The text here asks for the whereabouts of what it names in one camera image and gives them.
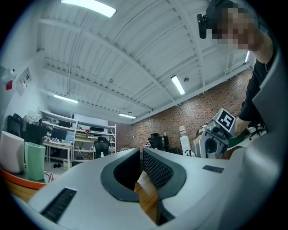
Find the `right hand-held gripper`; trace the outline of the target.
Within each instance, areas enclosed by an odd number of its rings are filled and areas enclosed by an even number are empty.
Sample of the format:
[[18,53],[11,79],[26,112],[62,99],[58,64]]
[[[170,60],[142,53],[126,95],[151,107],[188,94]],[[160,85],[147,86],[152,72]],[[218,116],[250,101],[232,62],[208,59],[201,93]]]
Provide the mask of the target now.
[[227,149],[234,135],[236,118],[227,110],[220,109],[204,127],[193,144],[193,153],[199,158],[217,159]]

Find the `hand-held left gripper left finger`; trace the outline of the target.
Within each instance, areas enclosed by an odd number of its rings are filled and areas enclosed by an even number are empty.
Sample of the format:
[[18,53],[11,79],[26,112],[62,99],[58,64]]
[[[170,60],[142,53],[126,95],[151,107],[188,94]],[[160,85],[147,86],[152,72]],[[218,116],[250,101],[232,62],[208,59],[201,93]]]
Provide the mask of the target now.
[[139,196],[114,176],[124,162],[139,166],[138,149],[86,161],[36,192],[29,202],[14,201],[41,230],[153,230],[156,224],[140,206]]

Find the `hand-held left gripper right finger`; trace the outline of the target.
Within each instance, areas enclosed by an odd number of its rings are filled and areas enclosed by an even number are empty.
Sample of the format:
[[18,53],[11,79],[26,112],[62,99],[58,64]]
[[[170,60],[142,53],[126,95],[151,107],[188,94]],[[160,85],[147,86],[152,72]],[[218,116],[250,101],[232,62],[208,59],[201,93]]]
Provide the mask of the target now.
[[143,149],[143,166],[158,191],[157,224],[245,224],[245,148],[230,159],[207,159]]

